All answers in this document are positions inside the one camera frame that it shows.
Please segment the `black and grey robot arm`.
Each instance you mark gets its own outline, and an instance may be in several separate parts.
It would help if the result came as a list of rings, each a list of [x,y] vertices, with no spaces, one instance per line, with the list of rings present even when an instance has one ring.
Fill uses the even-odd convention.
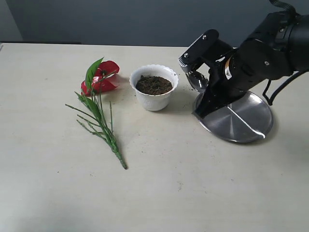
[[[309,17],[270,13],[237,48],[210,29],[180,56],[192,87],[202,93],[193,114],[203,119],[242,98],[264,80],[299,76],[309,70]]]

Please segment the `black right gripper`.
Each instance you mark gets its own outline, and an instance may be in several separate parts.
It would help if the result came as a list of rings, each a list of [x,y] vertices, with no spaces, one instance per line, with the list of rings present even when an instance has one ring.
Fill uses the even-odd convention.
[[[196,118],[205,118],[240,99],[256,84],[253,70],[239,51],[218,38],[219,32],[215,29],[204,32],[178,59],[184,72],[196,71],[204,63],[210,68],[206,90],[197,97],[194,105]]]

